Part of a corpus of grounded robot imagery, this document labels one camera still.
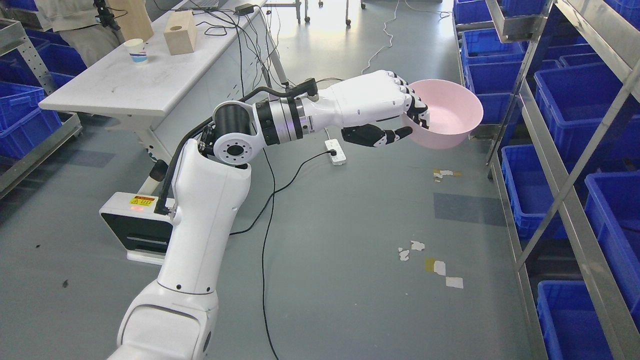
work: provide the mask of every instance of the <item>plastic bowl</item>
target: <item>plastic bowl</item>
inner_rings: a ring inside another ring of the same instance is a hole
[[[451,81],[427,79],[409,85],[429,107],[431,125],[425,129],[406,115],[403,123],[413,129],[413,142],[429,149],[449,149],[464,141],[480,125],[482,104],[469,89]]]

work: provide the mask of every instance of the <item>warning label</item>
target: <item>warning label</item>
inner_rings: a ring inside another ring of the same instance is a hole
[[[154,197],[145,197],[145,196],[137,195],[137,196],[134,196],[133,199],[131,199],[131,201],[129,201],[129,204],[151,206],[151,204],[153,204],[154,201],[156,201],[156,198]]]

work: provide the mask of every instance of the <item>white table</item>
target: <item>white table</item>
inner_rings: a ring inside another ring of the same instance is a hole
[[[265,2],[258,0],[257,5],[262,6]],[[245,0],[230,0],[224,8],[234,9],[245,3]],[[255,10],[248,16],[255,31],[247,17],[231,17],[253,42],[259,43],[262,63],[270,58],[283,82],[286,77],[277,52],[273,51],[266,22],[259,9]],[[48,96],[40,107],[116,118],[120,124],[110,129],[133,131],[153,159],[168,163],[180,139],[192,127],[210,117],[219,103],[242,97],[241,70],[246,92],[252,89],[254,79],[262,74],[262,65],[250,51],[253,45],[245,40],[241,30],[242,64],[236,31],[228,29],[225,36],[206,36],[207,24],[197,26],[195,52],[171,56],[163,35],[169,15],[167,12],[152,24],[154,35],[146,46],[147,64],[133,63],[121,45]],[[195,15],[195,21],[196,24],[207,21],[224,25],[206,13]],[[209,33],[222,31],[211,29]]]

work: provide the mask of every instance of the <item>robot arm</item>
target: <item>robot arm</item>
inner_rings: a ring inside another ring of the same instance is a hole
[[[342,128],[346,141],[381,146],[409,135],[370,124],[402,114],[428,127],[427,107],[404,80],[377,71],[326,90],[294,89],[291,96],[249,105],[227,101],[210,120],[189,132],[171,161],[175,207],[168,211],[168,183],[155,200],[156,213],[171,218],[173,231],[158,278],[129,306],[109,360],[202,360],[218,314],[216,285],[225,245],[251,179],[247,164],[267,145],[324,129]],[[192,137],[202,130],[200,140]],[[223,163],[207,156],[215,155]]]
[[[395,73],[379,70],[317,93],[266,100],[253,106],[224,102],[214,111],[215,125],[201,136],[201,150],[229,165],[242,165],[265,146],[301,139],[328,126],[340,127],[347,142],[379,147],[408,136],[412,129],[382,130],[370,123],[402,114],[429,128],[429,111],[420,97]]]

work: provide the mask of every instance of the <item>power strip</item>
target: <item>power strip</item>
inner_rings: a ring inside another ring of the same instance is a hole
[[[329,154],[332,164],[342,165],[347,162],[347,157],[344,155],[344,151],[342,151],[342,147],[340,146],[338,139],[325,140],[324,146],[326,146],[327,150],[335,150],[335,155]]]

